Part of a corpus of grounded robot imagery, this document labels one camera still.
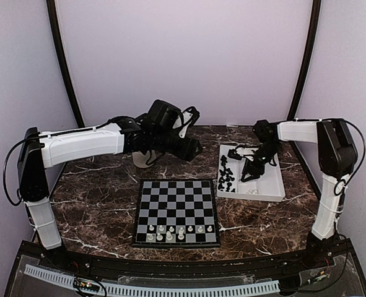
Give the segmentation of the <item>black and grey chessboard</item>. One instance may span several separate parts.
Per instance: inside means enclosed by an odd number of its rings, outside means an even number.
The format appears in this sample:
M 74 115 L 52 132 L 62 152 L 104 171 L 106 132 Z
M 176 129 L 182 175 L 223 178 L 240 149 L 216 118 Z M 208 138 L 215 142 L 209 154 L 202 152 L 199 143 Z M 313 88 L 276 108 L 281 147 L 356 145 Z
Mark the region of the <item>black and grey chessboard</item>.
M 149 231 L 152 225 L 155 230 Z M 173 239 L 166 240 L 170 227 Z M 202 226 L 203 232 L 197 229 Z M 185 229 L 180 241 L 178 230 Z M 157 233 L 163 240 L 157 241 Z M 147 241 L 147 234 L 154 240 Z M 135 248 L 218 248 L 220 247 L 216 197 L 211 179 L 143 179 L 140 182 L 132 246 Z

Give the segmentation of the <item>white king chess piece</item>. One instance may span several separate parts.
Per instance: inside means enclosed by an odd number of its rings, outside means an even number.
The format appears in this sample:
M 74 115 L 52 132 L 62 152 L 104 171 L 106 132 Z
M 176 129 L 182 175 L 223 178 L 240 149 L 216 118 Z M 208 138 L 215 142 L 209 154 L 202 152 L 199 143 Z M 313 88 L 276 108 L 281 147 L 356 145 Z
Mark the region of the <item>white king chess piece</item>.
M 183 227 L 180 227 L 180 229 L 178 230 L 178 236 L 177 238 L 182 241 L 185 237 L 185 229 Z

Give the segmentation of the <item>white queen chess piece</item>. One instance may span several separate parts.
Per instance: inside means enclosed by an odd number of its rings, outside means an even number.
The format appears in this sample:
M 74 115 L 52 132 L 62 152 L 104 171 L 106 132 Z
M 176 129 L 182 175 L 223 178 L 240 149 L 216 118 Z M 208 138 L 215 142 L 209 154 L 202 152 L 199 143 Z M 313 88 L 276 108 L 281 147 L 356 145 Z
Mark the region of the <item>white queen chess piece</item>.
M 173 239 L 173 235 L 170 231 L 166 232 L 166 240 L 167 241 L 171 241 Z

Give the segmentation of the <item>white rook chess piece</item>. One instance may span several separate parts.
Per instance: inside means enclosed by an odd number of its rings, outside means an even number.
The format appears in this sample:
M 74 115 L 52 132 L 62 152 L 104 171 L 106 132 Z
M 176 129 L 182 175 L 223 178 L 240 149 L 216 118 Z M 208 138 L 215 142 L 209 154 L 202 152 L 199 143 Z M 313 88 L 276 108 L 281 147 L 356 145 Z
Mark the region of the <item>white rook chess piece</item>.
M 147 234 L 147 241 L 152 242 L 153 240 L 154 240 L 154 235 L 153 234 Z

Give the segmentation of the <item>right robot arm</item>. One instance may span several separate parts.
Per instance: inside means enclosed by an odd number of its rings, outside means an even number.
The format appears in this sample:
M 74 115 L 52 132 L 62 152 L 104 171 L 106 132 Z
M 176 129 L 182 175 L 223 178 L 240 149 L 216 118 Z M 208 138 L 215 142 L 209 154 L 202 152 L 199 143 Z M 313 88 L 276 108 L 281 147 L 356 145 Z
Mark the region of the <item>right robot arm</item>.
M 320 241 L 336 233 L 344 208 L 346 187 L 354 175 L 358 152 L 344 119 L 293 120 L 270 123 L 259 120 L 253 132 L 261 145 L 246 157 L 242 182 L 259 179 L 265 166 L 274 159 L 282 142 L 307 142 L 317 145 L 322 172 L 320 205 L 311 234 Z

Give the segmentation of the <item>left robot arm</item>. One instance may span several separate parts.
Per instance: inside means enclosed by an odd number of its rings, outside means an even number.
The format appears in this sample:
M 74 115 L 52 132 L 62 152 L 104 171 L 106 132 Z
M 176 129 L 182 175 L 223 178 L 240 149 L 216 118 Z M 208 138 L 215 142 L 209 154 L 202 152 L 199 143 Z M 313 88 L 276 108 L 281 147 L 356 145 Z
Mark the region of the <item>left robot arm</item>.
M 62 246 L 45 170 L 69 161 L 96 155 L 117 155 L 151 151 L 170 153 L 180 160 L 192 161 L 203 148 L 186 136 L 192 120 L 182 116 L 156 120 L 148 114 L 137 118 L 118 116 L 105 124 L 82 129 L 40 133 L 27 130 L 17 162 L 19 202 L 24 203 L 32 219 L 47 258 L 59 270 L 72 264 L 70 253 Z

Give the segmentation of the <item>black chess pieces pile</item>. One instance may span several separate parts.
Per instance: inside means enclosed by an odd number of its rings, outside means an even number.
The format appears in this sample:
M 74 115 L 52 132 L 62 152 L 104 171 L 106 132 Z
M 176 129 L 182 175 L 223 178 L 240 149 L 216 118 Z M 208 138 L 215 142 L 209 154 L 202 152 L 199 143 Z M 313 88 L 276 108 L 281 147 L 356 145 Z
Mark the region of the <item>black chess pieces pile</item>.
M 227 157 L 222 155 L 220 158 L 220 168 L 217 189 L 222 192 L 236 192 L 234 173 L 228 163 Z

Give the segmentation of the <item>white ribbed cup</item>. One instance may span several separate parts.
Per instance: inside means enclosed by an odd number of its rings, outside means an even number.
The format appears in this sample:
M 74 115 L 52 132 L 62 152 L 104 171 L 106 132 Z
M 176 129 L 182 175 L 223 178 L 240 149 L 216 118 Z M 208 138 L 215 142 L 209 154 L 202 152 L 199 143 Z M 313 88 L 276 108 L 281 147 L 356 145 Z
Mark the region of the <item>white ribbed cup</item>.
M 149 168 L 155 164 L 156 153 L 154 150 L 147 151 L 146 154 L 142 152 L 133 152 L 132 159 L 133 164 L 137 168 Z

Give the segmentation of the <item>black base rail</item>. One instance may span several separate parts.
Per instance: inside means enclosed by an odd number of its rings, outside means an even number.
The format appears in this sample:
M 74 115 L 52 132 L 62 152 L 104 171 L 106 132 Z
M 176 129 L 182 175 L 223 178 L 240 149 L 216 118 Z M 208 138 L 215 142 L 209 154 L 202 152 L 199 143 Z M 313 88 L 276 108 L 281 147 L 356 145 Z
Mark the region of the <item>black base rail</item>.
M 276 256 L 199 262 L 114 259 L 67 250 L 61 252 L 60 258 L 67 259 L 65 266 L 68 272 L 110 280 L 115 280 L 122 275 L 154 278 L 211 278 L 251 274 L 256 278 L 284 279 L 294 277 L 308 269 L 324 267 L 326 270 L 331 270 L 337 256 L 345 256 L 347 252 L 353 250 L 353 246 L 350 241 L 338 241 L 332 246 L 332 250 L 331 256 L 316 259 L 311 267 L 303 263 L 305 251 L 288 252 Z

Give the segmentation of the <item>right black frame post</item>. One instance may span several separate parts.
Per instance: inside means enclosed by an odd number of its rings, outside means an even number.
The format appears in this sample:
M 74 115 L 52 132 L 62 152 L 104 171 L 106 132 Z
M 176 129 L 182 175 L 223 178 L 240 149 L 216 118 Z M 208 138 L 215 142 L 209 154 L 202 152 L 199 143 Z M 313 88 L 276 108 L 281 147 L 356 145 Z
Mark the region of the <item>right black frame post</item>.
M 318 29 L 318 22 L 320 18 L 321 0 L 312 1 L 312 9 L 310 14 L 307 39 L 303 51 L 302 63 L 300 71 L 297 77 L 297 83 L 295 86 L 294 94 L 290 104 L 289 112 L 287 114 L 287 120 L 293 120 L 296 117 L 302 93 L 304 90 L 305 82 L 307 79 L 310 62 L 312 59 L 313 48 L 316 40 L 316 33 Z

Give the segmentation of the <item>black frame post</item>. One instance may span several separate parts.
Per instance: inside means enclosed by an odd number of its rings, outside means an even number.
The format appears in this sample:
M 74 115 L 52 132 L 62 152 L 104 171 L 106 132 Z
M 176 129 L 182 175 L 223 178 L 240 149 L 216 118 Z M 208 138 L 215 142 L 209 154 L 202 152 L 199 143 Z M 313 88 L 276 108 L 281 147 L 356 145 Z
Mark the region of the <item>black frame post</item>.
M 69 72 L 69 67 L 66 59 L 66 54 L 64 51 L 61 30 L 59 26 L 58 13 L 56 9 L 56 1 L 46 0 L 46 6 L 48 11 L 48 18 L 50 22 L 51 33 L 53 37 L 54 48 L 56 51 L 56 57 L 58 59 L 59 69 L 64 82 L 64 87 L 68 96 L 69 104 L 72 109 L 72 113 L 75 122 L 79 128 L 85 126 L 84 120 L 79 108 L 76 93 L 74 91 L 74 86 Z
M 312 9 L 310 14 L 307 39 L 303 51 L 302 63 L 300 71 L 297 77 L 297 83 L 295 86 L 294 94 L 290 104 L 289 112 L 287 114 L 287 120 L 293 120 L 296 117 L 302 93 L 304 90 L 305 82 L 307 79 L 310 62 L 312 59 L 313 48 L 316 40 L 316 33 L 318 29 L 318 22 L 320 18 L 321 0 L 312 1 Z

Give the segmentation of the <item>left black frame post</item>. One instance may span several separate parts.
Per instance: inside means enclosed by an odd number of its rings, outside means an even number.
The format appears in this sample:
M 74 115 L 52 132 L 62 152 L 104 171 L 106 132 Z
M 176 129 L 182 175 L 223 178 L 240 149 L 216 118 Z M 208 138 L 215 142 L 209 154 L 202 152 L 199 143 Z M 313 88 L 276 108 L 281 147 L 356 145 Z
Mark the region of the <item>left black frame post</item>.
M 58 59 L 59 69 L 64 82 L 64 87 L 68 96 L 69 104 L 72 109 L 72 113 L 75 122 L 79 128 L 85 126 L 84 120 L 79 108 L 76 93 L 74 91 L 74 86 L 69 72 L 69 67 L 66 59 L 66 54 L 64 51 L 61 30 L 59 26 L 58 13 L 56 9 L 56 1 L 46 0 L 46 6 L 48 11 L 48 18 L 50 22 L 51 33 L 53 37 L 54 48 L 56 51 L 56 57 Z

